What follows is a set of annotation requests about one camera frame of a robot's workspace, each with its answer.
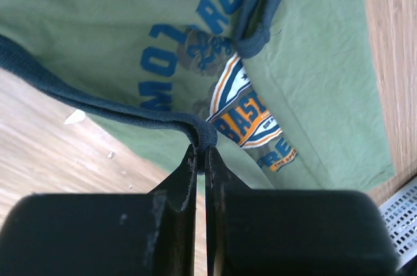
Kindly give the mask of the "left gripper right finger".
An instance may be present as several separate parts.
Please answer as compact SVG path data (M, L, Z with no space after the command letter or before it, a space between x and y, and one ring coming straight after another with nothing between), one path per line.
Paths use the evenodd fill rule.
M379 209L349 190L252 189L205 155L209 275L393 275Z

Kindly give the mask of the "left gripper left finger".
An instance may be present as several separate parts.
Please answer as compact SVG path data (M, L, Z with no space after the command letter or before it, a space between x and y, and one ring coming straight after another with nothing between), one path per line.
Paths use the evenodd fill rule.
M148 193L44 193L1 229L2 275L193 275L197 150Z

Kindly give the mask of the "green tank top blue trim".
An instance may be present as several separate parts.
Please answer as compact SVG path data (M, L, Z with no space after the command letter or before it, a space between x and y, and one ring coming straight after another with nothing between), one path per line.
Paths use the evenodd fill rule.
M1 0L1 67L167 171L193 144L253 188L395 173L364 0Z

